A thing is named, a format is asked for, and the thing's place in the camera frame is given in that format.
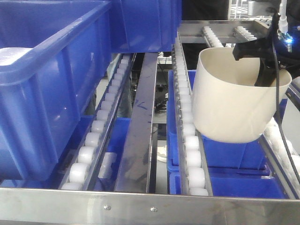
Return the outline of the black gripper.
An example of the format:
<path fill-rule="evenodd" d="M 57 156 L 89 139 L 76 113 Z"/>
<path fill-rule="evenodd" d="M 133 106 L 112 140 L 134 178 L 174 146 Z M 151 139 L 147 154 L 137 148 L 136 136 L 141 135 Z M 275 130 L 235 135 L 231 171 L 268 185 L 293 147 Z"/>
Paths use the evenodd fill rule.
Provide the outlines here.
<path fill-rule="evenodd" d="M 272 13 L 272 22 L 266 39 L 256 39 L 244 43 L 237 43 L 233 49 L 235 60 L 242 58 L 260 58 L 260 68 L 254 86 L 271 86 L 276 78 L 275 62 L 267 60 L 272 48 L 275 48 L 280 67 L 287 70 L 300 69 L 300 22 L 292 20 L 288 32 L 279 29 L 280 15 L 275 9 L 267 9 Z"/>

